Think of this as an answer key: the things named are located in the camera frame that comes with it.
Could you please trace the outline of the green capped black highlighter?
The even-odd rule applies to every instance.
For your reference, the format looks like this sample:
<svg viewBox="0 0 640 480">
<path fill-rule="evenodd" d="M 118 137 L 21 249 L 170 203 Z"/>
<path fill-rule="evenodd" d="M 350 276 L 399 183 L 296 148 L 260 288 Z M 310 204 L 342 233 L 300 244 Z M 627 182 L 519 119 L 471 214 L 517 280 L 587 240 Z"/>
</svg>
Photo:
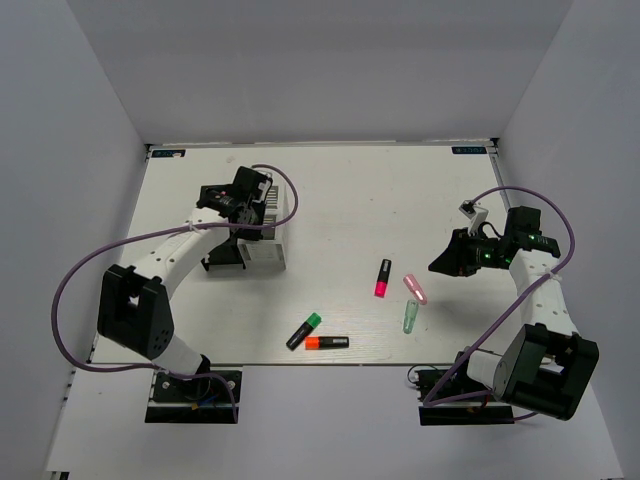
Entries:
<svg viewBox="0 0 640 480">
<path fill-rule="evenodd" d="M 287 340 L 286 347 L 289 350 L 294 351 L 317 328 L 321 321 L 322 318 L 319 314 L 310 314 Z"/>
</svg>

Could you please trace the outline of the pink translucent tube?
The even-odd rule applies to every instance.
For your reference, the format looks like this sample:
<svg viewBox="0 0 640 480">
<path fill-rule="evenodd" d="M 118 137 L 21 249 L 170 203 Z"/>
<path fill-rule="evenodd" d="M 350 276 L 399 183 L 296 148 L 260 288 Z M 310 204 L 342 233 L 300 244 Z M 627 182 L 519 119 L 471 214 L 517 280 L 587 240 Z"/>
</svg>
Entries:
<svg viewBox="0 0 640 480">
<path fill-rule="evenodd" d="M 426 305 L 428 303 L 427 296 L 423 288 L 413 274 L 405 275 L 403 277 L 403 283 L 420 305 Z"/>
</svg>

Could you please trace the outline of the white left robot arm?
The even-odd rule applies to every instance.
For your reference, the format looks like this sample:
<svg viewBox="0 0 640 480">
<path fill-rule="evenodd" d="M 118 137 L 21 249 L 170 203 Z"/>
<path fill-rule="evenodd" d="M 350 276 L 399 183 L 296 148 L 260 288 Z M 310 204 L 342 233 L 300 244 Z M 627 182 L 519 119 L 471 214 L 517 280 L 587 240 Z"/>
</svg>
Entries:
<svg viewBox="0 0 640 480">
<path fill-rule="evenodd" d="M 177 387 L 199 399 L 211 387 L 205 356 L 175 332 L 170 300 L 180 283 L 215 248 L 259 232 L 273 180 L 240 167 L 233 182 L 203 187 L 186 229 L 123 267 L 111 266 L 101 286 L 98 333 L 162 370 L 178 374 Z"/>
</svg>

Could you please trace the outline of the orange capped black highlighter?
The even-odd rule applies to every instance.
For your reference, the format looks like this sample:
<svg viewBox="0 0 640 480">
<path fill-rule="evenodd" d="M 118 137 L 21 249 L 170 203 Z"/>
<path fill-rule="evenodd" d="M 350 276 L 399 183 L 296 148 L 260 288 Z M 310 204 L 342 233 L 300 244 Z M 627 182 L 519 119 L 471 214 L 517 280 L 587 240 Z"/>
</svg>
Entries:
<svg viewBox="0 0 640 480">
<path fill-rule="evenodd" d="M 346 336 L 309 336 L 304 342 L 306 350 L 344 349 L 350 346 Z"/>
</svg>

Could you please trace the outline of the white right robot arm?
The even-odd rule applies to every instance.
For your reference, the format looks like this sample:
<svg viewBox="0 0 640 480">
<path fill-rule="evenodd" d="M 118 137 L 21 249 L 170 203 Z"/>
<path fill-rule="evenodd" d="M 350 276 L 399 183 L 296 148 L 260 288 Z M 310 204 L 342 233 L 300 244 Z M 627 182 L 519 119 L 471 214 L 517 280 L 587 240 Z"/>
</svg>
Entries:
<svg viewBox="0 0 640 480">
<path fill-rule="evenodd" d="M 467 227 L 456 229 L 430 271 L 469 277 L 482 268 L 506 270 L 517 299 L 508 308 L 520 315 L 521 327 L 505 352 L 482 349 L 483 335 L 460 352 L 454 365 L 425 394 L 423 404 L 444 403 L 441 390 L 452 387 L 453 401 L 492 396 L 511 406 L 567 421 L 575 414 L 599 360 L 595 342 L 581 337 L 564 300 L 558 276 L 557 241 L 540 229 L 541 212 L 514 207 L 502 234 L 487 236 L 488 212 L 471 201 L 461 212 Z"/>
</svg>

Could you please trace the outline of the pink capped black highlighter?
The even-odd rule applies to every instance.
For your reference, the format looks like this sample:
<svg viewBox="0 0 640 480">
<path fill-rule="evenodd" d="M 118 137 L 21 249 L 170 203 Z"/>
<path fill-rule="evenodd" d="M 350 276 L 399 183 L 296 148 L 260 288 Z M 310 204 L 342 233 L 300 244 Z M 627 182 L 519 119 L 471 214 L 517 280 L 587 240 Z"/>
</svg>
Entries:
<svg viewBox="0 0 640 480">
<path fill-rule="evenodd" d="M 374 295 L 378 298 L 384 298 L 386 295 L 390 270 L 392 262 L 389 259 L 383 259 L 381 261 L 380 269 L 376 279 Z"/>
</svg>

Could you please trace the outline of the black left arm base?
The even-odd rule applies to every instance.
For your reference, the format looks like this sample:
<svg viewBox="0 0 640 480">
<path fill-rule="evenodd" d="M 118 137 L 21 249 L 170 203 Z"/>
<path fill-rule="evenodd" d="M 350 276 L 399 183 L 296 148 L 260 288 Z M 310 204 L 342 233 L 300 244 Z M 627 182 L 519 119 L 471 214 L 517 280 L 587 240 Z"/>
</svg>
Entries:
<svg viewBox="0 0 640 480">
<path fill-rule="evenodd" d="M 152 377 L 146 407 L 148 424 L 235 424 L 239 414 L 243 371 L 214 370 L 224 379 L 178 380 L 165 373 Z"/>
</svg>

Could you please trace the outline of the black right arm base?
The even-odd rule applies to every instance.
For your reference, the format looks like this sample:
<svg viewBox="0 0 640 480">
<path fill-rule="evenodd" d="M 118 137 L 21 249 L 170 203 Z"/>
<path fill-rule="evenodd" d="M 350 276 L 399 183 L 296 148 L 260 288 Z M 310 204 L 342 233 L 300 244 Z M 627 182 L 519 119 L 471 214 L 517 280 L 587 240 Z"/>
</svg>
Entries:
<svg viewBox="0 0 640 480">
<path fill-rule="evenodd" d="M 459 371 L 430 400 L 427 394 L 448 370 L 447 366 L 413 365 L 406 382 L 417 393 L 419 423 L 423 427 L 471 427 L 514 424 L 511 406 L 489 394 L 486 387 Z"/>
</svg>

